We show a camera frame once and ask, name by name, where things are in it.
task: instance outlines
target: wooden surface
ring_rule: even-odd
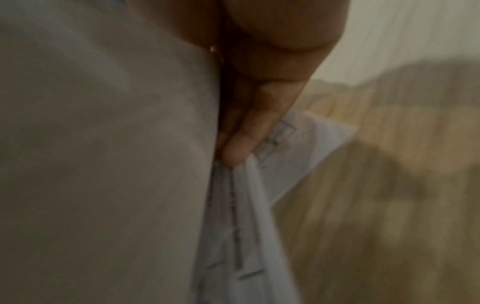
[[[298,103],[359,126],[275,208],[305,303],[480,302],[479,5],[400,2],[354,4]]]

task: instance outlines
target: wooden floor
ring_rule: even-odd
[[[275,208],[305,303],[480,302],[479,16],[354,1],[298,106],[358,135]]]

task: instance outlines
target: finger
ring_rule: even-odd
[[[225,102],[220,114],[218,136],[215,150],[220,151],[227,140],[237,130],[245,114],[248,112],[255,88],[255,81],[245,76],[237,76],[233,83],[229,99]]]
[[[242,163],[283,118],[306,83],[268,82],[257,86],[252,106],[222,150],[222,162],[228,167]]]
[[[310,78],[334,46],[331,43],[308,51],[290,51],[239,37],[224,51],[224,56],[240,74],[257,80],[293,81]]]

